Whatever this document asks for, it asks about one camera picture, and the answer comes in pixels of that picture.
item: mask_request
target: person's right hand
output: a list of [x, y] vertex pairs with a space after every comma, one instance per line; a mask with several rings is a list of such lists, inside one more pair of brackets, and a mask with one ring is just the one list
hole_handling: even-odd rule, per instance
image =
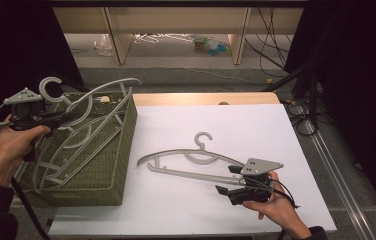
[[23, 162], [23, 156], [30, 152], [32, 141], [50, 131], [46, 126], [25, 131], [14, 131], [9, 126], [0, 128], [0, 186], [10, 185], [11, 178]]
[[[272, 179], [279, 181], [276, 172], [271, 171], [269, 172], [269, 175]], [[274, 182], [274, 188], [284, 192], [284, 189], [278, 182]], [[282, 195], [273, 193], [269, 201], [266, 203], [245, 201], [242, 205], [259, 212], [260, 220], [262, 220], [264, 216], [267, 216], [274, 223], [289, 232], [293, 238], [303, 239], [312, 235], [310, 230], [298, 216], [290, 201]]]

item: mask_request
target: white tabletop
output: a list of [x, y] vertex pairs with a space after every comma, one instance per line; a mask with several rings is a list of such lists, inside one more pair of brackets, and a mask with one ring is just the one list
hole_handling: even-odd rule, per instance
[[[268, 219], [233, 206], [219, 195], [216, 183], [154, 173], [146, 164], [137, 167], [144, 155], [171, 149], [198, 149], [194, 136], [208, 132], [212, 140], [200, 138], [205, 150], [240, 162], [259, 158], [282, 162], [277, 170], [301, 206], [298, 213], [308, 226], [336, 230], [316, 185], [294, 130], [281, 104], [218, 106], [138, 106], [123, 204], [113, 207], [60, 208], [49, 235], [56, 237], [187, 237], [254, 235], [279, 232]], [[183, 157], [166, 157], [167, 169], [233, 176], [226, 162], [197, 165]], [[241, 186], [217, 184], [229, 189]]]

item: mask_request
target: green woven basket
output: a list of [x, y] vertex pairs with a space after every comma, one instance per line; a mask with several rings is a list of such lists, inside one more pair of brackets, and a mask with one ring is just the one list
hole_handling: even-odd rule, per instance
[[[66, 97], [72, 102], [82, 97], [81, 93], [68, 93]], [[100, 99], [106, 97], [110, 102], [101, 102]], [[93, 108], [84, 120], [79, 123], [74, 129], [81, 127], [85, 123], [92, 121], [111, 112], [117, 106], [119, 99], [123, 99], [121, 92], [104, 92], [94, 94]], [[88, 101], [80, 103], [73, 112], [83, 113], [86, 111]], [[55, 111], [64, 111], [66, 105], [60, 103]], [[51, 181], [45, 181], [40, 192], [34, 190], [32, 185], [32, 175], [34, 163], [29, 163], [21, 171], [19, 182], [23, 191], [28, 197], [30, 203], [35, 207], [71, 207], [71, 206], [115, 206], [122, 204], [122, 198], [125, 188], [126, 173], [128, 168], [129, 154], [132, 145], [132, 138], [134, 135], [137, 111], [134, 101], [131, 98], [121, 108], [124, 111], [119, 111], [119, 116], [123, 124], [116, 119], [110, 120], [97, 136], [82, 150], [77, 158], [59, 174], [57, 178], [66, 179], [69, 174], [81, 165], [81, 163], [90, 156], [94, 151], [111, 136], [111, 133], [116, 128], [121, 127], [120, 132], [112, 138], [112, 140], [105, 145], [96, 156], [90, 160], [76, 175], [74, 175], [67, 183], [60, 188], [51, 188], [57, 185]], [[100, 123], [93, 124], [93, 130], [98, 127]], [[52, 136], [51, 143], [45, 151], [45, 159], [53, 159], [59, 146], [70, 135], [67, 131], [55, 131]], [[81, 142], [86, 134], [80, 132], [72, 138], [72, 142], [66, 145], [77, 144]], [[62, 150], [52, 164], [63, 166], [67, 158], [72, 156], [78, 148]], [[37, 146], [37, 155], [41, 152], [41, 147]], [[40, 183], [42, 176], [46, 172], [46, 168], [39, 167], [36, 180]]]

